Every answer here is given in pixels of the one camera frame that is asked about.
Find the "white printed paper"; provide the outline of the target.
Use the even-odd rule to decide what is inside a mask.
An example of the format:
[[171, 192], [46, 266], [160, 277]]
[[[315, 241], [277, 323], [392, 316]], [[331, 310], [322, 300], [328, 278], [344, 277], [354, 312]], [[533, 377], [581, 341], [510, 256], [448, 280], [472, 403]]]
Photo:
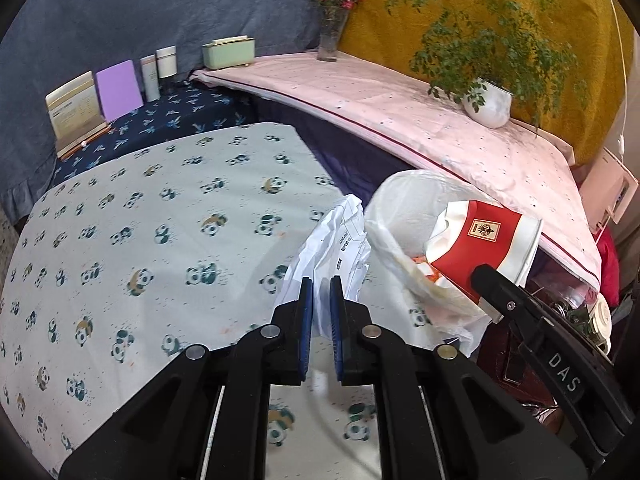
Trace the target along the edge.
[[361, 200], [345, 195], [321, 218], [296, 252], [279, 286], [276, 303], [296, 299], [303, 279], [310, 278], [314, 289], [312, 333], [330, 338], [330, 281], [340, 278], [344, 298], [358, 300], [370, 255]]

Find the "white lined trash bin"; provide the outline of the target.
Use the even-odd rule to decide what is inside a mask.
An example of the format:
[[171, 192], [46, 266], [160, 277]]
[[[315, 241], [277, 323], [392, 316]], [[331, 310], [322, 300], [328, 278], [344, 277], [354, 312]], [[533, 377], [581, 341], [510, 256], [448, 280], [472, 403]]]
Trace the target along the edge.
[[361, 300], [409, 344], [446, 342], [470, 356], [500, 313], [471, 286], [487, 263], [524, 285], [540, 219], [499, 205], [472, 185], [431, 170], [387, 178], [364, 212], [371, 266]]

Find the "dark purple cloth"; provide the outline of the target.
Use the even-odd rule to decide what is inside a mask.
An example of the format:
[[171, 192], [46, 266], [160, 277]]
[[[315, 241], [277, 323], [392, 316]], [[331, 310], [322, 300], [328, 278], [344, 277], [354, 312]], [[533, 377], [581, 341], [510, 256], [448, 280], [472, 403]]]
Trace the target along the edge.
[[295, 128], [343, 194], [354, 194], [367, 206], [378, 187], [392, 174], [412, 166], [324, 119], [278, 102], [253, 99], [262, 122]]

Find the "pink patterned table cloth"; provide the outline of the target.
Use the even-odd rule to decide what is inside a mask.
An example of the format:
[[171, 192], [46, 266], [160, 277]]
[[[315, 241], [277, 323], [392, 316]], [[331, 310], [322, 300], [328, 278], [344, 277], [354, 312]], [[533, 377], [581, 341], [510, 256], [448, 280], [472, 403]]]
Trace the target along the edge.
[[512, 210], [542, 221], [540, 246], [599, 288], [601, 257], [564, 143], [515, 122], [486, 128], [425, 82], [340, 54], [262, 56], [247, 66], [194, 70], [192, 79], [260, 96], [330, 122], [416, 168], [438, 167]]

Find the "panda print table cloth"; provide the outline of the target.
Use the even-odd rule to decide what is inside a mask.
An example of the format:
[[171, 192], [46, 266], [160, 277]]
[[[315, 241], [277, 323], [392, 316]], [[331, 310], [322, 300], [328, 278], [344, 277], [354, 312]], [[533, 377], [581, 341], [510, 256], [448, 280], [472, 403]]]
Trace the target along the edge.
[[288, 266], [344, 196], [292, 126], [142, 148], [32, 208], [1, 299], [1, 405], [49, 479], [189, 344], [269, 321]]

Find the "navy leaf print cloth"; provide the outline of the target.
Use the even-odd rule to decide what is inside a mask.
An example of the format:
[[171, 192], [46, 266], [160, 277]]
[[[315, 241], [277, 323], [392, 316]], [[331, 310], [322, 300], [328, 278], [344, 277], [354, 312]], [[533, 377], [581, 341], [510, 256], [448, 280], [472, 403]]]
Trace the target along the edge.
[[180, 84], [175, 92], [116, 119], [106, 133], [58, 160], [52, 184], [155, 144], [257, 121], [257, 105], [244, 92], [208, 88], [200, 82]]

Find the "mint green tissue box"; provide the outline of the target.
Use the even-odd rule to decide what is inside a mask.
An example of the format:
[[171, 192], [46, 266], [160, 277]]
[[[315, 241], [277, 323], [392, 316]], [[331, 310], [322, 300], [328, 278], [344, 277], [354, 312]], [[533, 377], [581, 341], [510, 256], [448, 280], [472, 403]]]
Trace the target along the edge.
[[254, 62], [255, 39], [246, 35], [220, 38], [203, 46], [203, 64], [210, 70]]

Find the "pink white appliance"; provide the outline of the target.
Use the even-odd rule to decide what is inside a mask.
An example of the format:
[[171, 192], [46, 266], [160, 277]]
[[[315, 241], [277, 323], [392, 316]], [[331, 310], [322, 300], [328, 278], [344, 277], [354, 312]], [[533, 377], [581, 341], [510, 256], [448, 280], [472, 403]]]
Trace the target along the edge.
[[634, 33], [626, 92], [604, 145], [579, 190], [592, 234], [639, 212], [639, 35]]

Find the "white jar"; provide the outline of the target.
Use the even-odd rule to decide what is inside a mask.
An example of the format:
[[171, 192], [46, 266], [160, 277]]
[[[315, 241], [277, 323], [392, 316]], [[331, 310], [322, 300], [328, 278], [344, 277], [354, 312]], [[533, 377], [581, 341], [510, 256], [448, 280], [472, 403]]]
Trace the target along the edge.
[[178, 65], [176, 46], [157, 49], [155, 55], [158, 78], [166, 79], [177, 75]]

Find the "white tube bottle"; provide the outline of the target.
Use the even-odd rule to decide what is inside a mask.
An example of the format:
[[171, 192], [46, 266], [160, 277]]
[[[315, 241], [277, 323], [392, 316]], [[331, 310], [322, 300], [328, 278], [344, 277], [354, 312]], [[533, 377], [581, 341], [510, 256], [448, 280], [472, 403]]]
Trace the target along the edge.
[[145, 99], [148, 102], [157, 101], [160, 98], [160, 84], [158, 83], [155, 55], [150, 54], [144, 58], [140, 58], [140, 64]]

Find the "glass vase with pink flowers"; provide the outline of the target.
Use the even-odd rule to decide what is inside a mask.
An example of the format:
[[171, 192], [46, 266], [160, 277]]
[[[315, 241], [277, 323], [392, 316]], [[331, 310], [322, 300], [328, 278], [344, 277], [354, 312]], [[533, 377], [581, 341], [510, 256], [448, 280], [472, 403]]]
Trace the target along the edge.
[[322, 62], [337, 60], [337, 45], [340, 42], [349, 12], [362, 0], [311, 0], [320, 11], [320, 40], [317, 58]]

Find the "green plant in white pot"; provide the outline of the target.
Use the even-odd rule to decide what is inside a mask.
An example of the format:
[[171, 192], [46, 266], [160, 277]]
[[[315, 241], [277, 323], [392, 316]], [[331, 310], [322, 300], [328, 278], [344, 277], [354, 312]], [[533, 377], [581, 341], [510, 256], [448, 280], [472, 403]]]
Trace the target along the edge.
[[565, 91], [588, 104], [575, 48], [552, 30], [558, 0], [386, 0], [385, 11], [408, 6], [434, 10], [409, 68], [424, 76], [428, 93], [480, 112], [491, 86], [505, 91], [538, 127], [559, 113]]

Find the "blue grey sofa cover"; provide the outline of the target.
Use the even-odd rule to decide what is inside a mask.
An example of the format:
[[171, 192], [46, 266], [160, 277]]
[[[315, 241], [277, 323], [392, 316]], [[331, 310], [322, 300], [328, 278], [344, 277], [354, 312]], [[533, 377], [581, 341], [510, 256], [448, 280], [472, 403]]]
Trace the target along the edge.
[[206, 42], [246, 35], [260, 55], [302, 52], [319, 41], [309, 0], [26, 0], [1, 41], [1, 205], [29, 214], [54, 173], [46, 107], [54, 89], [85, 72], [177, 50], [178, 70]]

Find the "yellow patterned curtain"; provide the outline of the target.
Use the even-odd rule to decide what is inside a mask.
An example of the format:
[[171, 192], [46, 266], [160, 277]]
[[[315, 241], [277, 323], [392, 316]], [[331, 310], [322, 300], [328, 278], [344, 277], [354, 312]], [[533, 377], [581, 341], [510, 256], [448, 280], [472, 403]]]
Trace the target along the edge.
[[477, 81], [513, 115], [566, 141], [580, 164], [623, 102], [634, 26], [616, 0], [363, 0], [341, 49], [461, 100]]

